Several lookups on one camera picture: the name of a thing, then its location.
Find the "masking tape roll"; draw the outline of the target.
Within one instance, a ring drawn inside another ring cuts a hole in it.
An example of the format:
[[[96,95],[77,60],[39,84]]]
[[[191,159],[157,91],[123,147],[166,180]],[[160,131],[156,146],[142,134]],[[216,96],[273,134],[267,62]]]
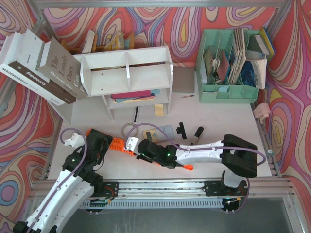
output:
[[[126,138],[128,134],[130,134],[130,136],[136,137],[138,135],[136,124],[131,122],[124,124],[121,128],[121,134],[124,138]]]

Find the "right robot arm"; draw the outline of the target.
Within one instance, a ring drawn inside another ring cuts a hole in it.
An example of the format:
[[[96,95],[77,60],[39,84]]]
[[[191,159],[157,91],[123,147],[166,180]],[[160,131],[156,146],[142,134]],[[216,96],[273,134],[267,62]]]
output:
[[[130,137],[127,149],[149,163],[175,169],[183,167],[192,170],[192,164],[219,163],[226,167],[223,171],[223,185],[237,188],[243,178],[257,176],[257,146],[232,134],[223,140],[204,145],[158,145],[148,139]]]

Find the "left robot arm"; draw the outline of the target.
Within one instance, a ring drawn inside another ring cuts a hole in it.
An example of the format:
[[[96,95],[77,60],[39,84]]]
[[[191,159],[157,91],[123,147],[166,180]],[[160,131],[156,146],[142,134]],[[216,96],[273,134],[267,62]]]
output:
[[[94,170],[104,160],[113,138],[95,129],[90,129],[87,135],[78,129],[73,131],[71,138],[60,138],[63,145],[74,151],[66,157],[53,187],[26,221],[15,224],[13,232],[59,233],[86,198],[115,197]]]

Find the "orange microfiber duster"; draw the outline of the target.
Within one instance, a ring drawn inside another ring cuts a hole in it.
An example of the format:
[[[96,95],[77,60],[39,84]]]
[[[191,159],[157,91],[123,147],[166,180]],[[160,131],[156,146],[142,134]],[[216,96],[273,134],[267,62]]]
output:
[[[93,130],[93,129],[87,130],[86,136],[90,135],[91,130]],[[128,151],[128,150],[124,149],[124,143],[125,143],[124,139],[121,139],[121,138],[118,138],[118,137],[114,137],[112,139],[112,142],[111,142],[110,146],[109,146],[109,149],[110,150],[115,150],[115,151],[118,151],[118,152],[122,152],[122,153],[127,153],[127,154],[129,154],[131,156],[136,156],[136,154],[134,152]],[[192,165],[184,165],[184,166],[182,166],[182,168],[190,170],[190,171],[193,170],[193,166]]]

